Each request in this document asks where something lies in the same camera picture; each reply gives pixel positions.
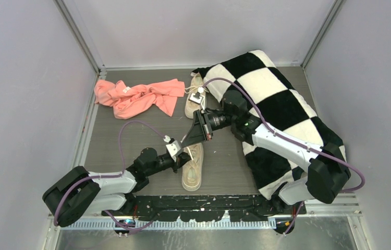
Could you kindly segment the beige sneaker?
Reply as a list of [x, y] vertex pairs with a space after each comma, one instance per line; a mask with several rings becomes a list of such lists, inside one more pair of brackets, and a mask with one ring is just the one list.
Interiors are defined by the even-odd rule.
[[184, 148], [190, 160], [182, 167], [182, 186], [189, 192], [194, 192], [201, 186], [204, 150], [202, 143]]
[[[196, 110], [201, 109], [199, 105], [189, 102], [189, 94], [196, 90], [198, 87], [202, 87], [202, 85], [204, 84], [203, 79], [199, 73], [192, 73], [191, 75], [193, 76], [193, 78], [191, 80], [190, 86], [185, 88], [185, 93], [187, 94], [187, 99], [185, 102], [185, 115], [189, 119], [193, 119], [193, 113]], [[209, 90], [207, 88], [204, 89], [207, 95]]]

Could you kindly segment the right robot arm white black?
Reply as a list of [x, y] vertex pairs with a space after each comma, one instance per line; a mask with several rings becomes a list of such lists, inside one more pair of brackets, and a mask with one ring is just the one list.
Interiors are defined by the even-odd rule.
[[211, 140], [215, 130], [230, 127], [238, 140], [284, 157], [306, 174], [276, 190], [272, 207], [277, 213], [285, 214], [293, 204], [308, 199], [331, 204], [351, 177], [340, 149], [332, 143], [320, 146], [277, 131], [262, 116], [248, 112], [247, 100], [247, 95], [229, 90], [221, 109], [196, 110], [181, 147]]

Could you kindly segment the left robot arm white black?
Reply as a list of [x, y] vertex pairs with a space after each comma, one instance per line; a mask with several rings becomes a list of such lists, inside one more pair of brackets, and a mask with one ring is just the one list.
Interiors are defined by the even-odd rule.
[[48, 188], [42, 200], [60, 227], [105, 210], [127, 216], [137, 204], [134, 193], [149, 184], [149, 176], [168, 168], [177, 172], [190, 160], [186, 152], [172, 158], [169, 153], [158, 155], [155, 149], [145, 148], [124, 172], [96, 173], [76, 166]]

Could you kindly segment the pink cloth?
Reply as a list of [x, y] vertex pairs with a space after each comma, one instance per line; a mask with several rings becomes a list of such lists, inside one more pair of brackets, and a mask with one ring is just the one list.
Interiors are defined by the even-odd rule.
[[172, 116], [177, 100], [185, 95], [185, 83], [177, 79], [133, 87], [120, 80], [98, 80], [94, 87], [95, 103], [111, 107], [116, 119], [130, 119], [155, 105]]

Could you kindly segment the black white checkered pillow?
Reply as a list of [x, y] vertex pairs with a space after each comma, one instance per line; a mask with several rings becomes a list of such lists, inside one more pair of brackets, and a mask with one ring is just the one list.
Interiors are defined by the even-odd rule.
[[[262, 50], [253, 50], [230, 60], [191, 72], [190, 91], [195, 92], [208, 80], [208, 91], [221, 102], [223, 95], [240, 86], [257, 105], [265, 121], [300, 140], [321, 146], [339, 147], [345, 155], [342, 139], [317, 116], [314, 109], [276, 68]], [[261, 147], [243, 142], [243, 153], [258, 191], [271, 199], [283, 184], [303, 177], [303, 170], [292, 161]]]

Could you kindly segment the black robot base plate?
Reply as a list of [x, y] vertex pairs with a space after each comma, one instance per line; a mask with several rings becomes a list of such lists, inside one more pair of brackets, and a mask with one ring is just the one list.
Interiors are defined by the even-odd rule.
[[220, 221], [228, 216], [232, 222], [266, 221], [280, 215], [291, 218], [297, 211], [306, 213], [300, 203], [283, 205], [262, 195], [137, 195], [113, 216], [135, 217], [142, 221], [183, 222]]

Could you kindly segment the aluminium front rail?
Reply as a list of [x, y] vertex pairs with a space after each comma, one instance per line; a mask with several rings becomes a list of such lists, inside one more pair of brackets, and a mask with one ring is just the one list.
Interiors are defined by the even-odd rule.
[[359, 217], [354, 195], [337, 197], [334, 204], [315, 199], [276, 207], [261, 195], [138, 195], [130, 196], [120, 210], [88, 212], [72, 219], [60, 219], [59, 226], [71, 229], [116, 229], [121, 223], [131, 228], [165, 229], [286, 229], [294, 216]]

